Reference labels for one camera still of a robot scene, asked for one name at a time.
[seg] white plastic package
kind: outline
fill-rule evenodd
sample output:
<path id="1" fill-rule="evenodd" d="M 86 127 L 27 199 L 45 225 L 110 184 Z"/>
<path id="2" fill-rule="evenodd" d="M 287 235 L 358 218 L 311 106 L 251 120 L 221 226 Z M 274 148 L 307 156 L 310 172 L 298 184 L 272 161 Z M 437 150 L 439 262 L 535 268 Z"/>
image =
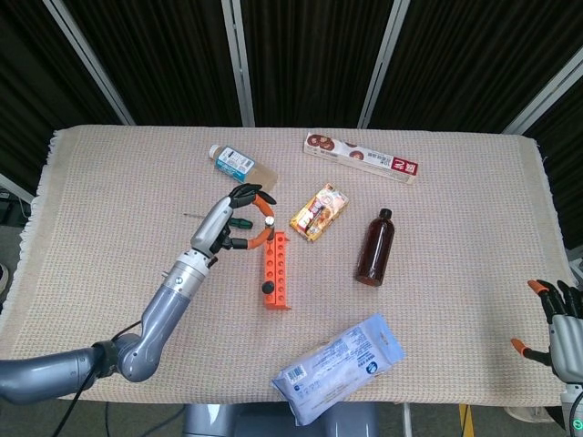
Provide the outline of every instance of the white plastic package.
<path id="1" fill-rule="evenodd" d="M 290 403 L 296 424 L 308 425 L 403 358 L 383 316 L 374 314 L 280 371 L 272 385 Z"/>

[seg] orange block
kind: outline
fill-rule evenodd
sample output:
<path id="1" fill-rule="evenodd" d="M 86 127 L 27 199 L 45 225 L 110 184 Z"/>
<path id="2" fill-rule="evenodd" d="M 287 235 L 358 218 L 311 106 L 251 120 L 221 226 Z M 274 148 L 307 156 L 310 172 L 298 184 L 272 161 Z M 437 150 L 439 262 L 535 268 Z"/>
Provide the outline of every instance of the orange block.
<path id="1" fill-rule="evenodd" d="M 263 288 L 274 290 L 265 294 L 263 303 L 270 310 L 289 310 L 285 302 L 285 245 L 289 240 L 285 232 L 278 230 L 271 241 L 265 242 L 265 282 Z"/>

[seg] plastic bottle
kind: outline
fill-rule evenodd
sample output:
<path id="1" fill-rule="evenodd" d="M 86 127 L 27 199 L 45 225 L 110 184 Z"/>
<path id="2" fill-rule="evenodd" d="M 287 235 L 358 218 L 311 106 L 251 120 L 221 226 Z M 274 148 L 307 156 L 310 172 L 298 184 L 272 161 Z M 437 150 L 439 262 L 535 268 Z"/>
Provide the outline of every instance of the plastic bottle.
<path id="1" fill-rule="evenodd" d="M 230 146 L 212 145 L 209 157 L 217 169 L 240 183 L 260 184 L 266 192 L 277 183 L 277 173 Z"/>
<path id="2" fill-rule="evenodd" d="M 354 278 L 359 282 L 373 287 L 383 284 L 386 261 L 393 244 L 394 224 L 391 221 L 393 213 L 383 208 L 378 218 L 368 227 L 358 267 Z"/>

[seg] textured tablecloth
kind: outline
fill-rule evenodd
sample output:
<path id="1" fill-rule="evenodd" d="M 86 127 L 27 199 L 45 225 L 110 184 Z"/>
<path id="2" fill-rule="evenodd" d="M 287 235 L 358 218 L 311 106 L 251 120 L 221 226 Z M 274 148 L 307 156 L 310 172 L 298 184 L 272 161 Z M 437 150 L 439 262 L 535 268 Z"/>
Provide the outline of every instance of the textured tablecloth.
<path id="1" fill-rule="evenodd" d="M 236 183 L 208 158 L 232 144 L 276 170 L 278 229 L 288 231 L 288 304 L 262 305 L 262 250 L 222 251 L 170 338 L 157 373 L 99 381 L 84 399 L 276 401 L 270 379 L 292 359 L 374 312 L 407 357 L 351 400 L 558 404 L 562 384 L 521 359 L 510 338 L 547 347 L 527 279 L 570 280 L 534 141 L 461 133 L 311 129 L 419 163 L 412 186 L 302 153 L 307 129 L 84 126 L 51 142 L 0 316 L 0 358 L 106 340 L 138 320 L 206 214 Z M 290 217 L 324 183 L 350 199 L 308 243 Z M 384 285 L 352 278 L 380 208 L 396 227 Z M 256 219 L 254 208 L 238 217 Z M 239 230 L 242 236 L 250 231 Z"/>

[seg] black curtain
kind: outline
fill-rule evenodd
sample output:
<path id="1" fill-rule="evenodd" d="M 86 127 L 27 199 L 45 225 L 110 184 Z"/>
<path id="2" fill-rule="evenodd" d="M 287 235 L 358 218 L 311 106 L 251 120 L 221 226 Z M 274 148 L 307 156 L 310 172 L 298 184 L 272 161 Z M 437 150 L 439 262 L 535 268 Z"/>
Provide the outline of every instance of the black curtain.
<path id="1" fill-rule="evenodd" d="M 414 0 L 369 127 L 499 133 L 582 29 L 580 1 Z"/>
<path id="2" fill-rule="evenodd" d="M 241 1 L 256 126 L 356 127 L 391 6 Z"/>
<path id="3" fill-rule="evenodd" d="M 65 3 L 136 123 L 240 126 L 219 0 Z"/>
<path id="4" fill-rule="evenodd" d="M 36 192 L 55 129 L 115 115 L 40 1 L 0 1 L 0 173 Z"/>
<path id="5" fill-rule="evenodd" d="M 583 79 L 526 133 L 546 157 L 553 201 L 568 249 L 583 245 Z"/>

